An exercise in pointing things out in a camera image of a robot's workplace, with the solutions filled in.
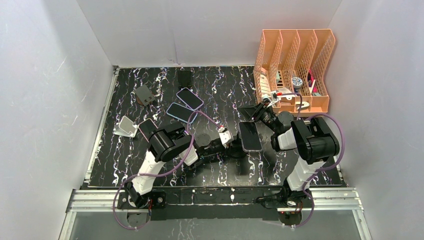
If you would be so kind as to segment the black round base phone stand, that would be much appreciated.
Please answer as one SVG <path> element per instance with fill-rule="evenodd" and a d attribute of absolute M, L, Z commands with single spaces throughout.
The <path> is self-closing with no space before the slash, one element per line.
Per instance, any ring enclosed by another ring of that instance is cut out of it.
<path fill-rule="evenodd" d="M 238 135 L 228 144 L 225 154 L 233 159 L 241 159 L 247 155 L 243 150 L 242 140 Z"/>

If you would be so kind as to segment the purple back magsafe phone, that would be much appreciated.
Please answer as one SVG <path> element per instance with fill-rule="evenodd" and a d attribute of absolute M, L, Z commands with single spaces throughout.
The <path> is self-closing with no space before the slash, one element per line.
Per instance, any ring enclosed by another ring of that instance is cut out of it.
<path fill-rule="evenodd" d="M 261 152 L 263 147 L 255 122 L 241 121 L 238 123 L 239 137 L 245 152 Z"/>

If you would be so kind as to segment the purple case phone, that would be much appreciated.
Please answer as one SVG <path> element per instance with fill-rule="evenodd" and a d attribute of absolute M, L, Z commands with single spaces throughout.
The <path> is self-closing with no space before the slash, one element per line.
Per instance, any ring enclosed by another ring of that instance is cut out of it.
<path fill-rule="evenodd" d="M 178 91 L 176 93 L 176 96 L 189 109 L 194 111 L 199 110 L 204 105 L 204 101 L 187 87 L 184 87 L 180 91 Z"/>

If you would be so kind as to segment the orange desk file organizer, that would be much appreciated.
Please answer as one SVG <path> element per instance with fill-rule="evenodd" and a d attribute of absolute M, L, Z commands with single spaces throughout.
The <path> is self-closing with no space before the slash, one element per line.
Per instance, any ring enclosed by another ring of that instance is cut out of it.
<path fill-rule="evenodd" d="M 300 113 L 309 117 L 318 113 L 327 113 L 330 96 L 325 86 L 325 74 L 336 38 L 331 29 L 264 29 L 262 30 L 253 75 L 257 103 L 262 101 L 259 89 L 261 68 L 267 70 L 270 90 L 279 87 L 290 89 L 295 97 L 291 101 L 281 99 L 271 109 L 276 113 L 283 111 L 292 114 Z M 308 73 L 311 70 L 315 78 L 315 91 L 310 92 Z M 281 80 L 276 85 L 276 74 L 279 71 Z M 295 90 L 292 77 L 303 80 L 301 89 Z M 310 107 L 297 111 L 296 102 L 309 102 Z"/>

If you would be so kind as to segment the pink case phone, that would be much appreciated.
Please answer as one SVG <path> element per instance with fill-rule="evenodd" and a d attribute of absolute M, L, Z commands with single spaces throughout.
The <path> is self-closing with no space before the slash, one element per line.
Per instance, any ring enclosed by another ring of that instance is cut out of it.
<path fill-rule="evenodd" d="M 138 125 L 139 131 L 143 137 L 149 141 L 151 136 L 157 131 L 158 127 L 151 118 L 147 118 Z"/>

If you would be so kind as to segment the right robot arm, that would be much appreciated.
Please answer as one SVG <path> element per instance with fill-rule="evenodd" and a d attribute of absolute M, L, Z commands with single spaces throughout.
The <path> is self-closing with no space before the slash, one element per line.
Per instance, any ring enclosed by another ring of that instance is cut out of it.
<path fill-rule="evenodd" d="M 275 113 L 263 103 L 239 106 L 237 110 L 252 122 L 262 122 L 273 134 L 270 137 L 276 152 L 297 150 L 297 163 L 277 193 L 257 197 L 254 202 L 268 207 L 295 207 L 309 198 L 310 183 L 318 172 L 326 171 L 328 159 L 341 154 L 341 145 L 318 114 L 305 120 L 296 119 L 292 113 Z"/>

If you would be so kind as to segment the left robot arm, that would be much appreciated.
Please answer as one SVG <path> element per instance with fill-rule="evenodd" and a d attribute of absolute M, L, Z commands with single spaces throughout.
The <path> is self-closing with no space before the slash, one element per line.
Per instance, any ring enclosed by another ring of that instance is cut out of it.
<path fill-rule="evenodd" d="M 179 122 L 157 127 L 151 119 L 147 119 L 139 125 L 139 129 L 148 147 L 136 177 L 124 184 L 127 200 L 136 208 L 145 208 L 153 201 L 150 192 L 165 163 L 180 157 L 184 164 L 193 167 L 202 158 L 228 152 L 234 141 L 231 132 L 223 126 L 218 128 L 219 138 L 206 145 L 197 143 Z"/>

